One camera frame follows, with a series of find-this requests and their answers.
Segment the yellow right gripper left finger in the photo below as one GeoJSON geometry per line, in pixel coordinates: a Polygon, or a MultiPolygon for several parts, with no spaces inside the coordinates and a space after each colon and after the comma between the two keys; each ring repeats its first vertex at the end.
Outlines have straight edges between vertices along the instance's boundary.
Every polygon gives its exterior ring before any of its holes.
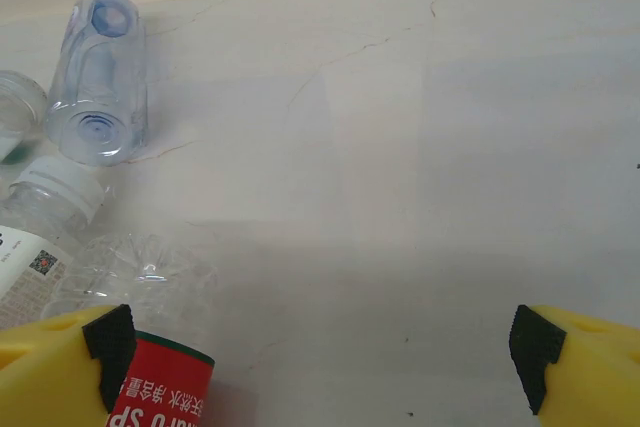
{"type": "Polygon", "coordinates": [[[136,350],[126,304],[1,332],[3,426],[104,426],[136,350]]]}

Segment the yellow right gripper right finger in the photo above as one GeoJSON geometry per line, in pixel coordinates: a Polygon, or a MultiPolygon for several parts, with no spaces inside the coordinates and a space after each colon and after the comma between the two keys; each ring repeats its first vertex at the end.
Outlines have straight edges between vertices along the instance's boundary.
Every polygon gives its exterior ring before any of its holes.
{"type": "Polygon", "coordinates": [[[521,304],[509,352],[542,426],[639,424],[638,328],[521,304]]]}

